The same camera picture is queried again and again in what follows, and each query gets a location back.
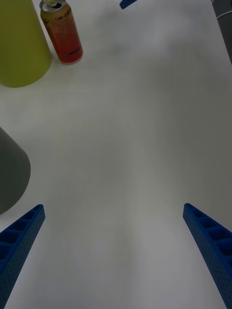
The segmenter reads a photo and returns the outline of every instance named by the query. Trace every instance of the cable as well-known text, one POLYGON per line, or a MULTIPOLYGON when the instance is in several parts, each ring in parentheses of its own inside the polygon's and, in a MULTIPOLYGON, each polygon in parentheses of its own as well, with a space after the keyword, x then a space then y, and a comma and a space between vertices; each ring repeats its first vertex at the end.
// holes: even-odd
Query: cable
POLYGON ((217 17, 217 19, 219 19, 220 17, 223 17, 223 16, 226 15, 226 14, 230 14, 230 13, 232 13, 232 11, 228 11, 228 12, 226 12, 226 13, 223 13, 223 14, 219 15, 219 16, 217 17))

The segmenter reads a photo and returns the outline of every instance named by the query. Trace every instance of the soda can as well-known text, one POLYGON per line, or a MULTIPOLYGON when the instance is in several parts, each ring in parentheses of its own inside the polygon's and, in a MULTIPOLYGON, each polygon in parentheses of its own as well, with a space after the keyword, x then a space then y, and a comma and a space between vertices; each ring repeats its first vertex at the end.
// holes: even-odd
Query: soda can
POLYGON ((72 10, 65 0, 42 0, 41 19, 62 63, 81 59, 83 49, 77 33, 72 10))

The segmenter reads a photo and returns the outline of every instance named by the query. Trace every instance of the can lid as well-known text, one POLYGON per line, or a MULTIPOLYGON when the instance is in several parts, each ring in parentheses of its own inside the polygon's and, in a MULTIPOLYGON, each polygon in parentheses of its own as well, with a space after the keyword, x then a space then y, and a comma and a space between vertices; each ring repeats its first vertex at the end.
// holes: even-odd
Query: can lid
POLYGON ((49 5, 49 3, 46 3, 45 0, 42 0, 40 2, 40 9, 41 11, 45 11, 45 12, 56 12, 58 10, 60 10, 64 4, 66 3, 65 0, 51 0, 50 2, 53 2, 53 6, 49 5))

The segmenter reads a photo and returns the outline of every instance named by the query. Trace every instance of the gray cylinder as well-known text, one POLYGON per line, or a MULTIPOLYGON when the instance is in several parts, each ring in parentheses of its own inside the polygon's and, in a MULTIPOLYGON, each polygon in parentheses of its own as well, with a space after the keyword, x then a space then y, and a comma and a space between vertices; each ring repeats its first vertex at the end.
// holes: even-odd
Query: gray cylinder
POLYGON ((30 161, 21 147, 0 127, 0 213, 23 195, 30 179, 30 161))

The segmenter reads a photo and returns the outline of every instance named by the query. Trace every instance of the can label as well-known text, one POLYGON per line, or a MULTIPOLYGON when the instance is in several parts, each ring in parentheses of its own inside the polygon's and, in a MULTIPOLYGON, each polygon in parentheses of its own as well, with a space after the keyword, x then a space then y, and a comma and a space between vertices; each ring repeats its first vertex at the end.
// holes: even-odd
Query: can label
POLYGON ((65 3, 53 13, 41 11, 41 18, 60 61, 72 63, 80 60, 83 49, 70 6, 65 3))

